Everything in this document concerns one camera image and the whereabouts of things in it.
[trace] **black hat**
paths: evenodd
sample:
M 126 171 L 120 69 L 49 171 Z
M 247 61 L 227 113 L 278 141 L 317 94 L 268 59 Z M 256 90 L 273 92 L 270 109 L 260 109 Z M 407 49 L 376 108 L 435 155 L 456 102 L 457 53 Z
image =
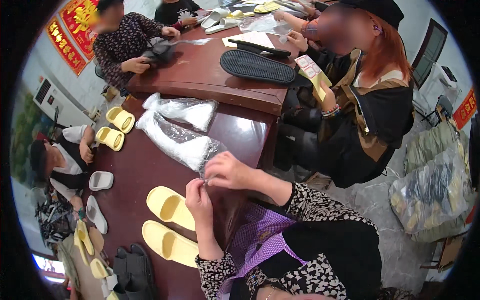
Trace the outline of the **black hat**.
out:
M 340 0 L 339 3 L 373 13 L 396 30 L 398 30 L 398 25 L 404 17 L 394 0 Z
M 33 171 L 36 172 L 37 179 L 45 180 L 45 166 L 47 163 L 47 149 L 44 141 L 36 140 L 30 147 L 30 164 Z

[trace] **brown table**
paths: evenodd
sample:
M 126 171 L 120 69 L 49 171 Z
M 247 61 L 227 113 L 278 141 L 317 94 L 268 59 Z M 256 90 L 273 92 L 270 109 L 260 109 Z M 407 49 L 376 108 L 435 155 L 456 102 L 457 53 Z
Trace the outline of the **brown table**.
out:
M 143 113 L 142 100 L 131 99 L 123 107 L 137 119 Z M 208 132 L 208 136 L 221 141 L 240 161 L 256 167 L 272 123 L 276 117 L 264 112 L 220 104 Z M 155 273 L 160 299 L 204 299 L 200 289 L 198 270 L 182 264 L 166 261 L 151 250 L 142 237 L 142 225 L 147 220 L 162 223 L 146 205 L 148 193 L 157 186 L 167 186 L 185 195 L 186 184 L 199 174 L 165 155 L 138 129 L 125 136 L 119 152 L 101 145 L 96 153 L 91 171 L 109 171 L 115 176 L 111 189 L 92 192 L 85 188 L 83 202 L 91 194 L 108 223 L 104 235 L 104 251 L 113 264 L 117 248 L 129 249 L 139 243 L 147 250 Z M 208 189 L 214 206 L 215 237 L 225 249 L 238 226 L 239 217 L 246 202 L 242 191 Z M 196 241 L 193 231 L 174 223 L 164 223 L 179 234 Z
M 182 35 L 185 40 L 197 40 L 213 37 L 206 45 L 178 44 L 174 59 L 166 66 L 135 76 L 127 89 L 137 93 L 155 93 L 213 99 L 218 102 L 233 104 L 280 116 L 287 88 L 277 84 L 262 83 L 242 79 L 225 72 L 220 66 L 220 57 L 227 50 L 222 38 L 241 34 L 238 27 L 206 35 L 202 28 L 195 28 Z M 292 53 L 287 60 L 280 60 L 294 66 L 298 49 L 286 43 L 282 45 L 279 36 L 268 34 L 277 49 Z

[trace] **zipper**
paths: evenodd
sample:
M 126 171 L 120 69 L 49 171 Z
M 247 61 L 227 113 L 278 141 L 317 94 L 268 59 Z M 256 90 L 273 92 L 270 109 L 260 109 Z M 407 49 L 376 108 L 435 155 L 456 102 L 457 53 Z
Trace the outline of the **zipper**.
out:
M 365 132 L 365 135 L 368 135 L 368 133 L 370 132 L 370 129 L 368 128 L 368 124 L 367 124 L 367 120 L 365 119 L 365 114 L 363 113 L 363 109 L 361 108 L 361 104 L 360 104 L 360 101 L 359 99 L 357 98 L 357 95 L 352 91 L 352 87 L 351 86 L 348 86 L 348 88 L 350 89 L 350 91 L 352 92 L 353 96 L 355 97 L 358 105 L 359 105 L 359 108 L 360 108 L 360 112 L 361 112 L 361 116 L 363 118 L 363 122 L 365 122 L 365 129 L 363 130 Z

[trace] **necklace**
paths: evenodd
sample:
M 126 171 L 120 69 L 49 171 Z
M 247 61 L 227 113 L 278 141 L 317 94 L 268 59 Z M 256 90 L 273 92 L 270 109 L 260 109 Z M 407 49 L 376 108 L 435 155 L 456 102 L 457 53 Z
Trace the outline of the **necklace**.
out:
M 273 287 L 272 292 L 270 293 L 270 295 L 268 295 L 268 297 L 267 297 L 265 300 L 269 300 L 269 299 L 270 299 L 270 296 L 273 294 L 273 292 L 275 292 L 275 290 L 276 290 L 276 287 Z

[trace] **hand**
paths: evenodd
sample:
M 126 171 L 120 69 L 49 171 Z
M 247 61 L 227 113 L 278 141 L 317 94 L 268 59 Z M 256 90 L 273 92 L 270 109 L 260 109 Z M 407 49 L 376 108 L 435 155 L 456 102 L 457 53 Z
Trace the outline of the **hand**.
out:
M 308 49 L 308 40 L 296 31 L 290 31 L 287 36 L 287 40 L 292 43 L 293 45 L 297 46 L 301 52 L 306 52 Z
M 193 18 L 187 18 L 185 20 L 183 20 L 181 22 L 181 24 L 183 26 L 195 26 L 197 25 L 198 21 L 197 21 L 197 18 L 193 17 Z
M 315 97 L 315 99 L 317 99 L 317 101 L 322 105 L 322 110 L 323 111 L 328 111 L 332 108 L 335 107 L 336 105 L 336 97 L 335 97 L 335 94 L 334 92 L 326 85 L 325 82 L 320 82 L 320 87 L 323 89 L 323 91 L 325 92 L 325 98 L 322 102 L 322 100 L 320 99 L 320 97 L 318 96 L 317 92 L 315 91 L 315 89 L 313 89 L 313 96 Z
M 93 154 L 85 139 L 80 141 L 80 156 L 87 164 L 93 162 Z
M 230 152 L 222 152 L 205 166 L 205 178 L 209 186 L 231 190 L 248 190 L 255 180 L 255 169 L 236 159 Z
M 178 37 L 180 36 L 180 31 L 172 27 L 163 27 L 162 28 L 162 35 L 163 36 L 173 36 Z
M 286 12 L 274 12 L 273 18 L 275 21 L 283 21 L 285 18 Z
M 204 183 L 194 179 L 187 184 L 185 205 L 195 220 L 195 229 L 213 230 L 213 206 Z
M 135 74 L 143 74 L 150 68 L 148 62 L 150 61 L 147 57 L 135 57 L 129 60 L 126 60 L 121 63 L 121 70 L 123 72 L 133 72 Z

